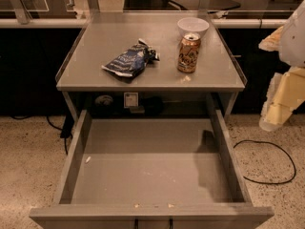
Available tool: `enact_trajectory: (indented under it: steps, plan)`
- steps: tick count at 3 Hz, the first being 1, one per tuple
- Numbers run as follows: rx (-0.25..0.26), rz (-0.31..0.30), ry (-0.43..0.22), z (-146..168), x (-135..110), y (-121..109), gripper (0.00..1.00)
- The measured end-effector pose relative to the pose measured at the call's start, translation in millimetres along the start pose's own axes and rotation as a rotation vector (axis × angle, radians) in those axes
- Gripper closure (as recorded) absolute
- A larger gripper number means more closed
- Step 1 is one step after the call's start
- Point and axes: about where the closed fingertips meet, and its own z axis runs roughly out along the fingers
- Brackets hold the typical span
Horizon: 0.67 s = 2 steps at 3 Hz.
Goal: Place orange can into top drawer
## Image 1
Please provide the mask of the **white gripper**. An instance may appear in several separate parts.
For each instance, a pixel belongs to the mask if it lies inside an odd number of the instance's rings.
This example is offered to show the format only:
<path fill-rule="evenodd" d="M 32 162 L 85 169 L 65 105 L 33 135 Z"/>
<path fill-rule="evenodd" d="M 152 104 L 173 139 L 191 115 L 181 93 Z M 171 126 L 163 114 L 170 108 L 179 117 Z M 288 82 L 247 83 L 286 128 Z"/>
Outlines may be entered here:
<path fill-rule="evenodd" d="M 277 52 L 281 61 L 291 68 L 284 74 L 275 73 L 263 104 L 259 127 L 267 132 L 282 127 L 293 111 L 305 102 L 305 0 L 279 27 L 264 38 L 258 47 Z"/>

